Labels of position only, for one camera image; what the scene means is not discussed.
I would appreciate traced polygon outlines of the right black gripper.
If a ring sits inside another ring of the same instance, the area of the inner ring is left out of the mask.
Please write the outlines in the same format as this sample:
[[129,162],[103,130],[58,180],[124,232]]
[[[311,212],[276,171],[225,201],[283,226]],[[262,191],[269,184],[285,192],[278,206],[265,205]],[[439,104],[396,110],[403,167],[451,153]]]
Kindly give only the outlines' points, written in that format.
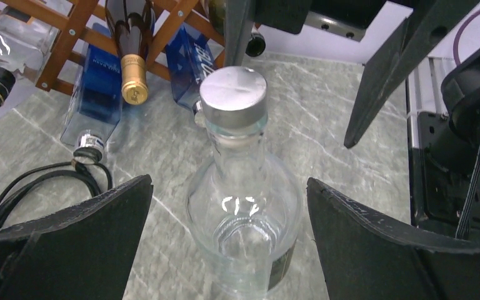
[[[242,64],[254,22],[290,34],[303,26],[359,42],[386,0],[226,0],[224,66]],[[420,1],[366,63],[344,137],[354,147],[389,96],[476,6],[477,0]]]

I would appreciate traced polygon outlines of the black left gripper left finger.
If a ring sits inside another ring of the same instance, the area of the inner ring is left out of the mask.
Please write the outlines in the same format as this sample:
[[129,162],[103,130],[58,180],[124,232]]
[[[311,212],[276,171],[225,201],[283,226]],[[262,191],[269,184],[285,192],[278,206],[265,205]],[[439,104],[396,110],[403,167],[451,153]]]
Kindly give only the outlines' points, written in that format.
[[0,230],[0,299],[121,299],[146,222],[149,175]]

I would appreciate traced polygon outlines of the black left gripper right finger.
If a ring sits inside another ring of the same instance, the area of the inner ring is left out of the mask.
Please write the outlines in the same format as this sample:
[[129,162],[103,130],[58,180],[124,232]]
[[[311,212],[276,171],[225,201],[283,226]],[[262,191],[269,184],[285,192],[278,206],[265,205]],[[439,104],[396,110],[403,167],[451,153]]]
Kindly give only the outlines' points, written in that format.
[[480,299],[480,242],[426,231],[307,181],[330,299]]

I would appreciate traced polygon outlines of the clear bottle white cap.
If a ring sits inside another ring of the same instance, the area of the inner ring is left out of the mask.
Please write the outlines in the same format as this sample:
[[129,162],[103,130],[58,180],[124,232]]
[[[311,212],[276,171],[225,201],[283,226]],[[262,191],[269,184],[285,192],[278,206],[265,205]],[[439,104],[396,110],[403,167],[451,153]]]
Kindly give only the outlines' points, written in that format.
[[284,279],[303,215],[295,176],[264,145],[267,89],[244,66],[199,88],[213,149],[187,189],[189,230],[212,280],[239,299],[264,298]]

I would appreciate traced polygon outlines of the green wine bottle silver foil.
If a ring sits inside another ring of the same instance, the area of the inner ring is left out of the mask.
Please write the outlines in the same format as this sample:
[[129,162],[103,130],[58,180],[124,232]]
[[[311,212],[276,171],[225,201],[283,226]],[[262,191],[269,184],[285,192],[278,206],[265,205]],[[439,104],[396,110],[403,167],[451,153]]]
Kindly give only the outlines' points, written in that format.
[[224,37],[224,65],[240,65],[244,55],[260,56],[266,42],[254,24],[254,1],[201,1],[209,22]]

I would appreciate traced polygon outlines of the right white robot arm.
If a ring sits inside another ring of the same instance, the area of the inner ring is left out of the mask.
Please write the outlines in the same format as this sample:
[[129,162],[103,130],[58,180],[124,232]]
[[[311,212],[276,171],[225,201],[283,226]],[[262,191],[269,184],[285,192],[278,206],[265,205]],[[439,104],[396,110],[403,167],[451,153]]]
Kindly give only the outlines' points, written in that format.
[[[344,145],[354,147],[388,97],[455,27],[476,17],[476,1],[403,1],[412,9],[366,63]],[[480,48],[442,79],[445,111],[409,118],[411,223],[480,241]]]

